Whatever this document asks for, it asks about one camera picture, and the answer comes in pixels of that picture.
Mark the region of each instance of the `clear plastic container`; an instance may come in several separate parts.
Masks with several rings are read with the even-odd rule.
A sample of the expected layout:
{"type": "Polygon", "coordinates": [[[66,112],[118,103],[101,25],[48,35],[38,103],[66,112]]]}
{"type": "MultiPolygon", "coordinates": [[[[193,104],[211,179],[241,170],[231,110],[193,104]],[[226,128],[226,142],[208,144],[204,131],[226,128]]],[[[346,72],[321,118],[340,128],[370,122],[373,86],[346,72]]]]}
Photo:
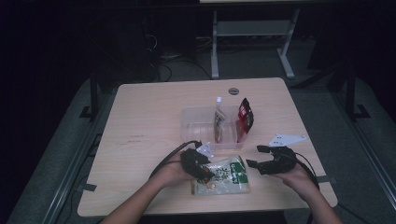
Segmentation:
{"type": "Polygon", "coordinates": [[[181,110],[181,139],[210,142],[212,149],[240,149],[243,143],[237,143],[236,125],[239,105],[222,105],[221,110],[227,118],[222,130],[222,142],[216,144],[214,116],[216,106],[186,107],[181,110]]]}

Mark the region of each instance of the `label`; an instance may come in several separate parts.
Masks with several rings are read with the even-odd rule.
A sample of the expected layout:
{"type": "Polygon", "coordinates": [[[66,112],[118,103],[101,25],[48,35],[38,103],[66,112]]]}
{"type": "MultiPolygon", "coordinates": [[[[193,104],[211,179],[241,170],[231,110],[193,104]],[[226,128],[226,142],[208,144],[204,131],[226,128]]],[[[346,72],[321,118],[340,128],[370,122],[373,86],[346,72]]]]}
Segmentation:
{"type": "Polygon", "coordinates": [[[245,167],[239,162],[231,162],[231,176],[233,177],[234,184],[248,183],[248,175],[245,167]]]}
{"type": "Polygon", "coordinates": [[[212,177],[212,181],[223,181],[228,179],[230,170],[224,167],[220,167],[218,169],[210,170],[215,176],[212,177]]]}

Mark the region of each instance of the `metal stand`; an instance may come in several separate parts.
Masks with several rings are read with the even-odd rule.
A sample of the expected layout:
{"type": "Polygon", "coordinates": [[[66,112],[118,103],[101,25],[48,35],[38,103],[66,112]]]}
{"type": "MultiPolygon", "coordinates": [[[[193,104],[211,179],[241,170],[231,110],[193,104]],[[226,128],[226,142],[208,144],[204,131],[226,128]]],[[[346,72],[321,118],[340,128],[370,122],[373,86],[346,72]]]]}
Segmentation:
{"type": "Polygon", "coordinates": [[[82,109],[81,114],[79,115],[80,118],[90,118],[93,121],[98,114],[99,105],[98,105],[98,83],[96,80],[95,71],[91,72],[90,76],[90,85],[91,85],[91,113],[88,112],[90,107],[84,106],[82,109]]]}
{"type": "Polygon", "coordinates": [[[368,119],[370,118],[370,114],[364,108],[363,105],[357,105],[360,113],[355,113],[355,81],[356,74],[353,65],[348,63],[348,61],[344,61],[341,63],[336,63],[335,65],[330,66],[329,68],[323,70],[322,72],[312,76],[311,78],[303,81],[300,84],[295,86],[291,86],[290,89],[303,89],[308,87],[309,85],[315,83],[316,81],[328,76],[332,75],[332,79],[327,85],[327,89],[331,92],[339,92],[344,84],[346,83],[346,105],[345,110],[348,114],[349,118],[353,121],[356,119],[368,119]]]}
{"type": "Polygon", "coordinates": [[[282,49],[278,49],[279,59],[282,62],[286,76],[294,78],[294,73],[290,67],[286,56],[293,36],[300,9],[295,9],[291,20],[283,21],[218,21],[217,11],[213,14],[213,43],[212,43],[212,78],[219,78],[219,65],[217,54],[218,36],[237,35],[284,35],[286,42],[282,49]]]}

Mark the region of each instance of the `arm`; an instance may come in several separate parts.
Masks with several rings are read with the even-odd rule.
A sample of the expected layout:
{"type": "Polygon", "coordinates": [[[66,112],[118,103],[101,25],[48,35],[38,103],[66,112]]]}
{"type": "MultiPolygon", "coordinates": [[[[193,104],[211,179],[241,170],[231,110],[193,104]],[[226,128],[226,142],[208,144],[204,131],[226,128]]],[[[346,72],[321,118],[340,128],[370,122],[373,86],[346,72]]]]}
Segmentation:
{"type": "Polygon", "coordinates": [[[294,189],[300,197],[308,203],[312,216],[318,224],[323,223],[343,223],[332,210],[315,184],[309,179],[306,171],[299,164],[289,172],[273,175],[283,180],[283,183],[294,189]]]}
{"type": "MultiPolygon", "coordinates": [[[[180,161],[180,153],[169,161],[180,161]]],[[[180,162],[168,163],[101,223],[137,223],[162,189],[174,186],[180,181],[192,179],[192,176],[184,172],[180,162]]]]}

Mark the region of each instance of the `plastic bag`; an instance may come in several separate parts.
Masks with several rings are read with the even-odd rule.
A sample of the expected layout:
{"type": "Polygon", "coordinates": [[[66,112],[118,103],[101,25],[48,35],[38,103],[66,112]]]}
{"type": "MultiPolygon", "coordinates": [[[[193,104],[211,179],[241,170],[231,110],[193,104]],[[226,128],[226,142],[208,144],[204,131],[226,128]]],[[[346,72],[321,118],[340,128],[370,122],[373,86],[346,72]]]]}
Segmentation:
{"type": "Polygon", "coordinates": [[[239,106],[238,110],[238,118],[239,120],[236,121],[236,133],[238,136],[238,143],[245,142],[248,137],[248,132],[250,131],[251,127],[253,126],[254,116],[253,112],[250,108],[250,103],[248,99],[245,98],[241,105],[239,106]]]}
{"type": "Polygon", "coordinates": [[[208,168],[215,176],[206,184],[200,180],[195,180],[192,184],[192,194],[216,195],[250,191],[248,173],[240,156],[231,156],[225,160],[203,166],[208,168]]]}

